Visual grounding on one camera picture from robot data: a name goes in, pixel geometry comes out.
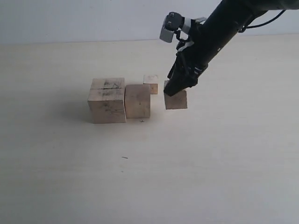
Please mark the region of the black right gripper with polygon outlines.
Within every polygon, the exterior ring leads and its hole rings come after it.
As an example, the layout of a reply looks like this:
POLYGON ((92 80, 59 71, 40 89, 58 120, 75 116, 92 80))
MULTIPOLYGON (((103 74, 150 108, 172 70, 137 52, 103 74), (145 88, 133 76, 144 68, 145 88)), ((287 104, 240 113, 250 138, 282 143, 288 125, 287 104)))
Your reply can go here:
POLYGON ((207 68, 196 63, 197 49, 193 40, 200 33, 204 21, 206 18, 185 18, 182 28, 175 33, 178 40, 176 60, 167 76, 169 80, 164 87, 164 93, 168 96, 174 96, 186 88, 196 86, 199 76, 207 68))

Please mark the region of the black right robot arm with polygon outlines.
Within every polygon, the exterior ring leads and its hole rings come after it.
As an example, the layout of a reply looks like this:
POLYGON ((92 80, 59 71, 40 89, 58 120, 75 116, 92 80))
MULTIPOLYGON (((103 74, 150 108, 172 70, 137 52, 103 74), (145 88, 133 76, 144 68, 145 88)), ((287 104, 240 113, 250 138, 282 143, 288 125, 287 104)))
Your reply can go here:
POLYGON ((268 11, 297 10, 297 0, 223 0, 208 18, 190 19, 176 12, 166 16, 160 39, 171 43, 176 37, 176 60, 168 74, 164 93, 173 96, 198 83, 210 61, 237 34, 268 11))

